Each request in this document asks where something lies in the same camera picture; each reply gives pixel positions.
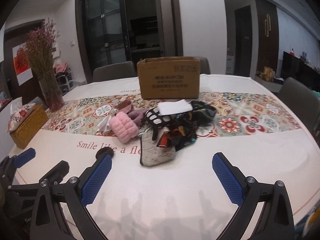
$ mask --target pink fuzzy object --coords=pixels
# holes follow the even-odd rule
[[[122,143],[128,142],[139,133],[138,126],[124,112],[118,112],[116,116],[110,119],[109,124]]]

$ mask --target white tablecloth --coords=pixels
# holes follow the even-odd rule
[[[200,91],[274,96],[250,78],[225,75],[201,75]],[[64,100],[137,93],[138,79],[129,78],[77,87]],[[16,177],[20,183],[36,183],[65,160],[70,165],[65,182],[95,161],[96,150],[77,147],[80,141],[98,147],[111,144],[116,148],[112,170],[94,203],[87,206],[108,239],[216,239],[237,209],[212,170],[212,156],[223,152],[245,176],[270,184],[282,180],[297,223],[320,199],[320,150],[305,126],[280,103],[302,129],[198,138],[172,162],[153,168],[140,165],[140,155],[134,150],[138,140],[124,146],[117,138],[40,130],[28,145],[36,149],[36,157],[18,169]],[[11,155],[20,152],[15,147]],[[261,208],[259,204],[243,239],[251,235]],[[81,239],[65,205],[63,209],[75,237]]]

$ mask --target glass vase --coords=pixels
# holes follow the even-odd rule
[[[61,109],[64,102],[53,69],[39,78],[39,84],[50,111],[56,112]]]

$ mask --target sliding glass door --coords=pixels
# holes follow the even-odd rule
[[[124,0],[85,0],[85,20],[91,72],[131,60]]]

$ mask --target marble wall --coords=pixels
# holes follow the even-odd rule
[[[320,70],[320,46],[319,41],[314,38],[300,23],[277,8],[279,21],[279,57],[277,74],[281,72],[283,52],[290,52],[294,49],[296,57],[300,58],[302,52],[307,53],[307,60],[313,68]]]

